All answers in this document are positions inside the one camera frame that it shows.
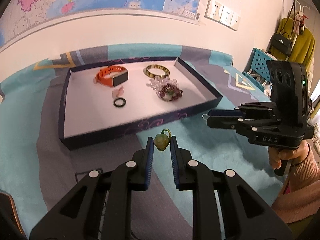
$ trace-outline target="white wall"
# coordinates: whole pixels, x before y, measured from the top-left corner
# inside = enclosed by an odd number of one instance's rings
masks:
[[[107,15],[63,22],[33,33],[0,53],[0,81],[66,51],[120,43],[169,43],[222,51],[243,70],[252,48],[265,49],[293,0],[218,0],[241,16],[237,32],[203,18],[200,25],[147,16]]]

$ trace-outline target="green pendant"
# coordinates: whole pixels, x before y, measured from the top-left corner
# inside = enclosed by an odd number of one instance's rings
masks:
[[[157,134],[153,140],[153,143],[160,152],[164,151],[170,143],[170,138],[164,134],[164,131],[167,131],[169,133],[169,137],[171,138],[170,131],[168,129],[164,129],[161,133]]]

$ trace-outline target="pink clothing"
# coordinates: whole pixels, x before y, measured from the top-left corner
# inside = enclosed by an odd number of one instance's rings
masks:
[[[320,207],[319,178],[320,170],[309,146],[308,157],[291,168],[284,187],[271,206],[286,224],[300,221],[318,211]],[[290,193],[287,193],[288,182]]]

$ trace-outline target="human hand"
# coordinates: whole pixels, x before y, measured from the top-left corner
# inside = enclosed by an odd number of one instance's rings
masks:
[[[271,167],[279,169],[281,167],[281,160],[292,160],[292,165],[302,163],[309,154],[309,146],[306,140],[302,140],[300,146],[296,150],[282,150],[269,147],[269,163]]]

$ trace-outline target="wall socket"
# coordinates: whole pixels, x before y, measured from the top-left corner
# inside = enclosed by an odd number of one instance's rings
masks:
[[[223,10],[222,4],[220,4],[215,0],[209,0],[205,16],[206,18],[219,22],[222,15],[222,10]]]
[[[224,6],[220,18],[220,22],[226,26],[230,26],[231,20],[233,17],[233,11],[231,11],[228,7]]]
[[[241,20],[240,16],[237,15],[236,13],[233,13],[230,28],[234,31],[237,31],[240,25],[240,20]]]

